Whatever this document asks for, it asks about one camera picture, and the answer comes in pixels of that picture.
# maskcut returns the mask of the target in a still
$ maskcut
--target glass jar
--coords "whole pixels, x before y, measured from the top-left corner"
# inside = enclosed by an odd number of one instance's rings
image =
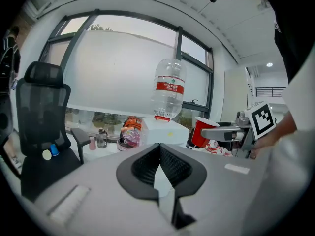
[[[103,128],[99,129],[99,131],[96,135],[96,140],[97,140],[97,146],[99,148],[106,148],[107,147],[108,136],[107,136],[107,132]]]

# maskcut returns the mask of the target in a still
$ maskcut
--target red label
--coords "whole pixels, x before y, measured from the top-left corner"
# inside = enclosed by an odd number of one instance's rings
[[[158,82],[157,83],[157,90],[163,91],[171,91],[180,94],[184,94],[184,87],[177,84],[167,83],[167,82]]]

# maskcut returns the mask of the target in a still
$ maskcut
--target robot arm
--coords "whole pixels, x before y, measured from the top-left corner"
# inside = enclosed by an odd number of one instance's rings
[[[239,149],[250,151],[260,137],[274,129],[273,120],[269,104],[263,101],[239,111],[230,126],[202,129],[201,136],[219,142],[239,142]]]

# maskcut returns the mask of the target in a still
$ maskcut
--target white table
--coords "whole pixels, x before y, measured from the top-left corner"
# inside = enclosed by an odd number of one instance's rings
[[[71,134],[67,134],[67,136],[69,140],[71,141],[70,149],[72,149],[73,151],[78,151],[78,145],[74,137]],[[96,145],[95,150],[90,150],[89,145],[83,146],[83,154],[89,161],[101,158],[103,156],[112,155],[118,152],[121,152],[121,151],[117,149],[116,143],[108,143],[106,148],[99,148]]]

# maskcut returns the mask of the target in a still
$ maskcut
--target railing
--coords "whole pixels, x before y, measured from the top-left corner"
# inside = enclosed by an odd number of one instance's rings
[[[256,97],[281,97],[285,87],[259,87],[256,89]]]

